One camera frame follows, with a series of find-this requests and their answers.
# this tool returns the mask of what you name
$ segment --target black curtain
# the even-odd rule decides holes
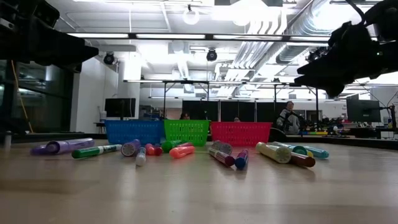
[[[254,122],[254,103],[239,102],[239,119],[243,122]]]
[[[191,119],[209,119],[218,120],[218,102],[217,101],[182,101],[182,111],[189,113]]]
[[[274,123],[285,107],[286,103],[276,103],[274,113],[274,103],[257,103],[257,121]]]
[[[221,121],[232,122],[239,114],[238,101],[222,101],[221,102]]]

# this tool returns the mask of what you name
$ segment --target blue basket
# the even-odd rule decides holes
[[[141,145],[159,144],[164,138],[163,121],[106,120],[106,135],[111,144],[124,144],[139,139]]]

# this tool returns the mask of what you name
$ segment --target marker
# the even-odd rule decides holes
[[[310,152],[312,152],[313,156],[321,158],[321,159],[326,159],[329,157],[329,152],[322,150],[322,149],[317,149],[311,146],[304,146],[304,148]]]
[[[48,152],[45,147],[47,145],[40,145],[40,146],[36,146],[33,147],[32,149],[30,149],[30,154],[34,155],[34,156],[40,156],[40,155],[52,155],[51,152]]]
[[[172,150],[170,150],[169,154],[174,159],[180,159],[194,152],[195,152],[195,146],[182,146],[182,147],[173,148]]]
[[[313,167],[315,165],[315,159],[295,152],[291,153],[292,153],[292,159],[290,160],[290,163],[305,167]]]
[[[182,144],[182,141],[177,140],[177,141],[166,141],[162,144],[162,149],[164,152],[168,153],[170,150],[173,148],[177,147],[178,145]]]
[[[213,149],[212,147],[210,147],[209,154],[228,167],[235,164],[235,159],[225,152],[221,152],[219,150],[216,150],[216,149]]]
[[[146,154],[148,156],[154,156],[155,155],[155,148],[151,143],[148,143],[145,145],[145,150],[146,150]]]
[[[235,159],[236,168],[243,170],[249,159],[249,151],[247,149],[243,149]]]
[[[233,149],[230,144],[219,140],[215,141],[211,147],[228,155],[231,155]]]
[[[66,141],[50,141],[46,145],[45,150],[47,150],[47,152],[53,155],[56,155],[56,154],[69,153],[76,149],[84,149],[93,146],[94,146],[94,140],[92,138],[85,138],[85,139],[74,139]]]
[[[281,142],[269,142],[267,143],[269,145],[273,145],[273,146],[279,146],[279,147],[286,147],[288,149],[290,149],[290,151],[301,154],[301,155],[308,155],[307,150],[303,147],[303,146],[293,146],[290,144],[285,144],[285,143],[281,143]]]
[[[286,164],[292,158],[290,149],[284,146],[278,147],[259,142],[256,145],[256,150],[280,164]]]
[[[81,159],[86,157],[98,156],[101,154],[116,152],[122,148],[122,145],[116,144],[112,146],[98,146],[90,147],[87,149],[77,149],[72,152],[72,157],[75,159]]]
[[[137,157],[136,157],[136,165],[137,166],[143,166],[143,165],[145,165],[145,162],[146,162],[146,157],[145,157],[145,148],[144,147],[140,147],[139,148],[139,150],[138,150],[138,154],[137,154]]]
[[[136,156],[138,154],[138,150],[141,147],[141,143],[138,139],[133,140],[132,142],[127,142],[123,144],[120,149],[122,155],[126,157]]]
[[[163,149],[159,146],[155,148],[155,156],[160,156],[163,154]]]

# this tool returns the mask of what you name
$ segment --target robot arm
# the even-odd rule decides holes
[[[375,79],[381,74],[398,71],[398,42],[385,43],[398,40],[397,9],[398,1],[384,0],[365,14],[360,13],[363,21],[359,24],[344,23],[332,32],[329,47],[321,54],[315,51],[317,56],[309,56],[309,64],[297,70],[303,76],[296,78],[295,83],[323,89],[335,97],[355,79]],[[366,28],[371,24],[378,41],[371,39]]]

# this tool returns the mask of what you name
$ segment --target orange marker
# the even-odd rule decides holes
[[[195,152],[195,146],[184,146],[184,147],[173,148],[172,150],[170,150],[169,154],[174,159],[179,159],[194,152]]]

